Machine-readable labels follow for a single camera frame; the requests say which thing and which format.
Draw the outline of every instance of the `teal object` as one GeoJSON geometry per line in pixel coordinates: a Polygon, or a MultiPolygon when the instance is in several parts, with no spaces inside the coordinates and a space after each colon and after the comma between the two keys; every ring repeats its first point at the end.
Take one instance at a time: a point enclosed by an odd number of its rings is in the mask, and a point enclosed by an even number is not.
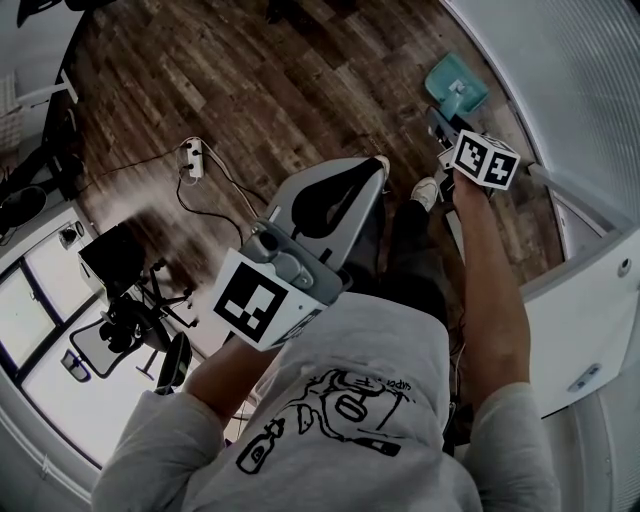
{"type": "Polygon", "coordinates": [[[442,59],[424,81],[427,92],[440,103],[440,112],[450,121],[467,116],[489,96],[489,89],[455,53],[442,59]]]}

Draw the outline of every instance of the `floor plank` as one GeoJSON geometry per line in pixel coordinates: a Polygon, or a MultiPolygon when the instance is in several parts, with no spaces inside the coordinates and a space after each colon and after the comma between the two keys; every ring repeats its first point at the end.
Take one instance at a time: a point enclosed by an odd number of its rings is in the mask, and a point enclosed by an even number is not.
{"type": "MultiPolygon", "coordinates": [[[[176,290],[206,289],[238,235],[228,223],[180,208],[184,155],[115,170],[200,136],[236,179],[272,197],[289,175],[330,158],[383,153],[392,164],[388,217],[438,147],[426,133],[428,72],[458,53],[490,88],[473,122],[532,160],[527,139],[480,52],[437,0],[301,0],[265,20],[266,0],[118,0],[97,9],[81,34],[70,77],[87,173],[79,202],[99,231],[129,222],[149,261],[169,262],[176,290]]],[[[65,108],[58,98],[52,111],[65,108]]],[[[221,171],[182,187],[192,208],[224,213],[245,234],[249,209],[221,171]]],[[[493,200],[519,282],[562,261],[548,193],[520,175],[493,200]]],[[[451,326],[461,312],[464,267],[436,211],[452,283],[451,326]]]]}

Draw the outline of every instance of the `graphic print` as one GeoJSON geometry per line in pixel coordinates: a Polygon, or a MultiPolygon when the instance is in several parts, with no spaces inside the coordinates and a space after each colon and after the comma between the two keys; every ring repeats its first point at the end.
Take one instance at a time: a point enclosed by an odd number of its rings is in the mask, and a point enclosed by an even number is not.
{"type": "Polygon", "coordinates": [[[238,467],[249,475],[254,475],[260,471],[267,455],[271,453],[276,445],[276,439],[282,437],[284,432],[284,419],[271,420],[264,427],[264,433],[256,436],[242,452],[242,460],[238,459],[238,467]]]}
{"type": "Polygon", "coordinates": [[[259,342],[288,291],[246,263],[240,263],[213,310],[259,342]]]}
{"type": "Polygon", "coordinates": [[[462,147],[455,157],[457,165],[477,178],[486,157],[487,148],[465,135],[462,136],[462,147]]]}
{"type": "MultiPolygon", "coordinates": [[[[299,435],[316,426],[329,439],[354,443],[381,455],[395,457],[401,446],[394,439],[402,437],[385,433],[384,427],[401,404],[413,400],[397,389],[410,389],[406,383],[400,386],[401,381],[382,381],[338,369],[311,378],[303,395],[288,402],[264,427],[264,432],[249,442],[238,456],[236,465],[247,474],[258,473],[272,453],[276,439],[282,437],[285,416],[288,419],[292,411],[295,411],[299,435]],[[358,428],[357,425],[365,419],[368,425],[375,426],[371,429],[358,428]]],[[[290,428],[295,427],[289,421],[287,429],[290,428]]]]}
{"type": "Polygon", "coordinates": [[[515,158],[495,153],[484,181],[495,183],[496,185],[506,185],[509,182],[509,177],[516,170],[516,165],[517,160],[515,158]]]}

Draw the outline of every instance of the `white sneaker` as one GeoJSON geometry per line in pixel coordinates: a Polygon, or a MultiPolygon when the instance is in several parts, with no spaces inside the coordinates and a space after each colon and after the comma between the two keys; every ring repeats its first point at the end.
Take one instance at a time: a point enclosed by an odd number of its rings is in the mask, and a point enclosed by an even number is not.
{"type": "Polygon", "coordinates": [[[418,201],[424,209],[430,211],[438,201],[438,182],[435,178],[423,178],[411,192],[411,199],[418,201]]]}

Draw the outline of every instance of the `chair wheel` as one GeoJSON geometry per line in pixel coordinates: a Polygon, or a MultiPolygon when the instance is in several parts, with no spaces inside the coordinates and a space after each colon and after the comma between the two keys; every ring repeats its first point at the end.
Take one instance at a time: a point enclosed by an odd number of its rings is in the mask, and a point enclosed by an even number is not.
{"type": "Polygon", "coordinates": [[[154,272],[157,272],[158,270],[160,270],[162,267],[165,267],[167,265],[167,260],[165,260],[164,258],[160,258],[158,261],[156,261],[153,266],[151,267],[151,269],[154,272]]]}

